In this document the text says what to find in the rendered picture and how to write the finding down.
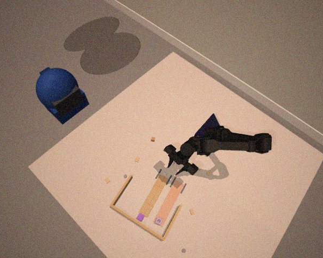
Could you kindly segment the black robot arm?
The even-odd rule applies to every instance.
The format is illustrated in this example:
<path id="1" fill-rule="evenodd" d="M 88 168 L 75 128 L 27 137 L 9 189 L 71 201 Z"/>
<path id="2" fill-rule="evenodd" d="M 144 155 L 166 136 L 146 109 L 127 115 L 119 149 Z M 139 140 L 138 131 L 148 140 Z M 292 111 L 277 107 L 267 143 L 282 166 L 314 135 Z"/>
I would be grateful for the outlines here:
<path id="1" fill-rule="evenodd" d="M 189 161 L 189 156 L 194 152 L 197 152 L 197 155 L 215 153 L 218 150 L 265 154 L 271 150 L 272 136 L 269 133 L 252 136 L 232 133 L 224 126 L 212 127 L 210 125 L 205 130 L 205 134 L 206 136 L 203 137 L 198 135 L 190 137 L 189 140 L 181 145 L 180 151 L 174 154 L 172 160 L 178 165 L 185 166 Z"/>

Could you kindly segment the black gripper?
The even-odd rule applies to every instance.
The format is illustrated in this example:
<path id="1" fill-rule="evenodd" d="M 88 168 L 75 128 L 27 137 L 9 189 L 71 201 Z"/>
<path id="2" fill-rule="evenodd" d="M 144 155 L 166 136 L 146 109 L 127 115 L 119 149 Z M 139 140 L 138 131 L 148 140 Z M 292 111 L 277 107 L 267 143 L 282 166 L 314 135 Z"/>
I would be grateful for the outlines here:
<path id="1" fill-rule="evenodd" d="M 168 168 L 170 167 L 170 165 L 172 164 L 173 160 L 173 156 L 174 154 L 176 153 L 176 148 L 173 146 L 173 145 L 168 145 L 165 147 L 164 151 L 168 154 L 170 160 L 169 160 L 169 163 L 168 163 Z M 195 164 L 190 164 L 189 162 L 184 166 L 182 167 L 177 173 L 181 173 L 183 171 L 186 171 L 186 172 L 189 172 L 191 175 L 194 175 L 197 171 L 199 170 L 199 168 L 195 165 Z"/>

